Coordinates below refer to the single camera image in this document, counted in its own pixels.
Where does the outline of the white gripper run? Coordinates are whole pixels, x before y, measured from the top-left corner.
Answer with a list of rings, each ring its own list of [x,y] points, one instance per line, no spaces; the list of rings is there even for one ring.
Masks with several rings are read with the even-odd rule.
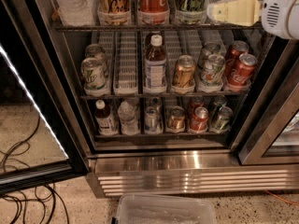
[[[252,26],[260,20],[271,35],[299,40],[299,0],[220,0],[209,4],[207,16],[216,22]]]

